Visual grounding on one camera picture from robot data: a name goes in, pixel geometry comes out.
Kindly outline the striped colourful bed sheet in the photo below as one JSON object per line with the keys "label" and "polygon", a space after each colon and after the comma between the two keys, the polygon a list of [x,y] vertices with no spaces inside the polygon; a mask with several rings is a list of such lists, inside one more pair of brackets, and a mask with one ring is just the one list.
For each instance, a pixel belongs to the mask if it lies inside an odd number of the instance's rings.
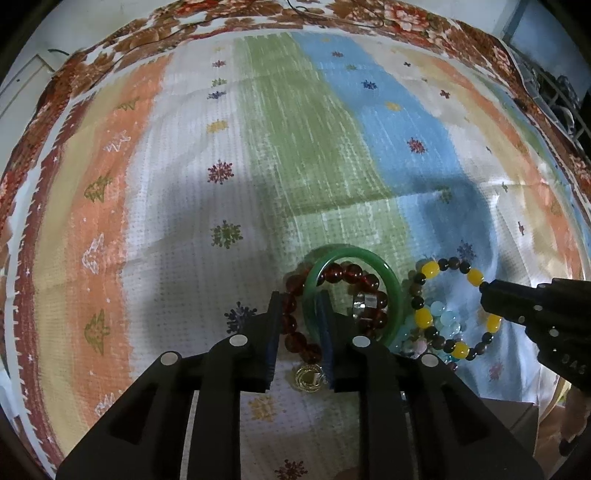
{"label": "striped colourful bed sheet", "polygon": [[399,277],[590,273],[548,121],[480,66],[363,35],[226,33],[68,97],[15,192],[6,334],[42,467],[163,351],[208,350],[332,245]]}

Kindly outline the green jade bangle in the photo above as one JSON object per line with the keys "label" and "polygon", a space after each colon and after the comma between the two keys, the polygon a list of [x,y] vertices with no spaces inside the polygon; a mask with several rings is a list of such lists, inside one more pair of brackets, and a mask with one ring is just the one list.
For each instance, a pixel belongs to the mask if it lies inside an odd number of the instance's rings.
{"label": "green jade bangle", "polygon": [[304,322],[307,325],[308,333],[315,341],[320,340],[318,334],[318,321],[315,320],[315,295],[317,295],[318,278],[325,267],[335,263],[337,260],[352,258],[361,260],[370,268],[374,269],[383,281],[384,287],[389,299],[388,316],[389,322],[386,325],[383,334],[379,337],[379,342],[386,347],[390,347],[394,338],[405,321],[404,316],[404,295],[401,290],[401,283],[390,265],[377,254],[348,244],[335,244],[322,247],[317,250],[321,252],[318,259],[315,260],[311,271],[308,273],[307,280],[304,283],[303,302]]}

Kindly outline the red floral blanket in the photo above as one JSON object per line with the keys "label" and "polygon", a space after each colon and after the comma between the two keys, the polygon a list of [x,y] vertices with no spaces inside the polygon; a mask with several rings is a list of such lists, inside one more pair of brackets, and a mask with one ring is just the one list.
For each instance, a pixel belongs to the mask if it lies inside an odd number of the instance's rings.
{"label": "red floral blanket", "polygon": [[[1,323],[7,368],[17,403],[19,437],[34,463],[47,476],[22,423],[21,393],[15,387],[6,334],[9,210],[4,192],[15,192],[39,157],[39,142],[68,97],[89,93],[104,79],[138,62],[154,59],[179,45],[231,33],[310,32],[363,35],[398,42],[435,55],[450,55],[466,66],[480,66],[516,94],[521,110],[548,121],[558,143],[563,172],[573,178],[576,203],[590,229],[590,169],[573,142],[527,90],[518,56],[502,40],[462,21],[449,19],[401,1],[177,1],[134,20],[99,43],[75,52],[46,87],[32,120],[15,146],[1,181]],[[335,396],[325,385],[324,352],[311,338],[303,315],[305,276],[311,263],[287,277],[280,293],[283,334],[276,378],[266,393],[243,396],[242,475],[246,479],[331,479],[353,466],[358,442],[353,417],[356,399]],[[404,295],[405,321],[390,347],[417,356],[431,350],[424,329],[433,326],[456,341],[445,360],[484,398],[534,403],[541,416],[551,415],[568,384],[537,362],[536,348],[509,322],[480,306],[479,285],[487,279],[456,256],[423,260],[398,277]],[[377,338],[389,322],[388,295],[370,314],[367,329]]]}

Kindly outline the cardboard box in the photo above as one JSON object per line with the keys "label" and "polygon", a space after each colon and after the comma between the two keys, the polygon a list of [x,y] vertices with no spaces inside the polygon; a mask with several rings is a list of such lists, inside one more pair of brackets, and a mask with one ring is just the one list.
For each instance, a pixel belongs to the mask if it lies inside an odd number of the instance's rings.
{"label": "cardboard box", "polygon": [[539,407],[528,402],[495,399],[482,399],[482,401],[525,450],[534,455],[538,435]]}

